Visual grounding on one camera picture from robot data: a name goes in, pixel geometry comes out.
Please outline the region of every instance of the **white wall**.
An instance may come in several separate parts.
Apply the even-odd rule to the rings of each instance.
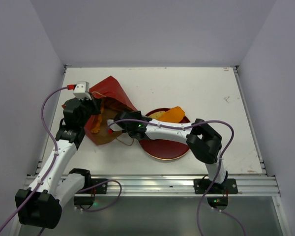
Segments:
[[[277,177],[295,235],[295,0],[277,0],[239,68],[265,166]]]
[[[26,174],[37,165],[46,137],[40,106],[60,87],[62,74],[31,2],[0,0],[0,225],[14,211],[14,196]],[[53,106],[46,110],[48,121]]]
[[[275,0],[31,0],[74,66],[239,65]]]

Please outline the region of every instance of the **white table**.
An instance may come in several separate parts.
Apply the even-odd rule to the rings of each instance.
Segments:
[[[163,107],[181,106],[194,121],[219,119],[234,127],[235,138],[224,156],[230,174],[262,173],[243,101],[232,68],[68,68],[63,85],[88,81],[90,86],[108,76],[115,77],[133,105],[143,114]],[[72,91],[62,91],[51,131],[56,135],[63,117],[61,105],[73,98]],[[230,131],[212,124],[225,146]],[[53,143],[48,139],[43,163]],[[73,168],[90,170],[92,175],[188,175],[207,174],[205,165],[188,152],[173,161],[157,160],[146,154],[139,143],[128,147],[117,140],[96,146],[85,136],[64,174]]]

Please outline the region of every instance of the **gray floor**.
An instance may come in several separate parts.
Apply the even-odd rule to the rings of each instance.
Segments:
[[[72,201],[61,220],[43,236],[196,236],[196,208],[200,198],[123,197],[113,207],[96,213],[75,211]],[[97,197],[97,206],[112,198]],[[232,197],[227,211],[241,220],[248,236],[281,236],[271,197]],[[241,236],[238,223],[228,216],[201,208],[206,236]],[[20,235],[37,235],[40,229],[22,226]]]

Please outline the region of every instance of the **red bag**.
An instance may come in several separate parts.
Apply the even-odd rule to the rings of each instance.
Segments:
[[[91,116],[84,127],[85,133],[96,145],[107,144],[122,134],[121,131],[108,134],[107,120],[113,119],[122,110],[136,111],[137,109],[113,76],[94,85],[89,91],[95,98],[103,99],[102,114]]]

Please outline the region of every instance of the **red bowl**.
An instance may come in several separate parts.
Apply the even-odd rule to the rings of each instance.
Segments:
[[[156,112],[168,111],[170,108],[159,108],[146,114],[150,116]],[[184,117],[180,123],[188,123],[190,120]],[[139,141],[141,147],[150,156],[160,160],[175,160],[184,156],[188,151],[189,147],[185,144],[168,141],[168,140],[141,140]]]

